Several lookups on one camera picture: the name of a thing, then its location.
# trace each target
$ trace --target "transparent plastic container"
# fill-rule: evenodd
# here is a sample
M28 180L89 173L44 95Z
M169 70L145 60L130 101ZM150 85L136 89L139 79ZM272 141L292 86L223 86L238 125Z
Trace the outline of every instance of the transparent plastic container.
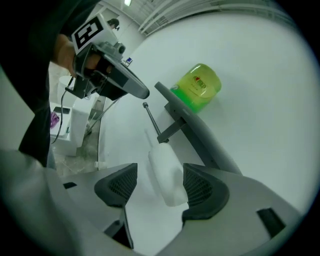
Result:
M207 65L198 63L170 90L197 113L221 90L221 86L216 73Z

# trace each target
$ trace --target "person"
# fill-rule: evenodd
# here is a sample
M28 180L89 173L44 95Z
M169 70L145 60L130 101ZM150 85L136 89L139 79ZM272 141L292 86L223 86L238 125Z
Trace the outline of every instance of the person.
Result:
M72 76L76 75L73 69L75 50L69 38L98 2L53 0L40 11L36 6L42 6L42 1L22 2L18 7L9 2L4 6L7 10L14 10L10 20L19 17L19 22L1 18L0 63L16 91L35 114L19 150L37 159L44 167L47 166L50 147L49 63L52 61L68 69ZM99 60L98 55L90 56L86 68L94 70Z
M117 29L120 24L119 20L116 18L112 18L112 19L108 20L107 23L109 24L111 29Z

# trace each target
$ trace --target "black sleeve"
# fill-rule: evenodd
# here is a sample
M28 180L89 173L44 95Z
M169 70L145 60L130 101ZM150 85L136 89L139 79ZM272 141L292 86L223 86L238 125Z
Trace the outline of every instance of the black sleeve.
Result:
M81 0L63 25L60 33L71 38L72 33L85 23L98 2L100 0Z

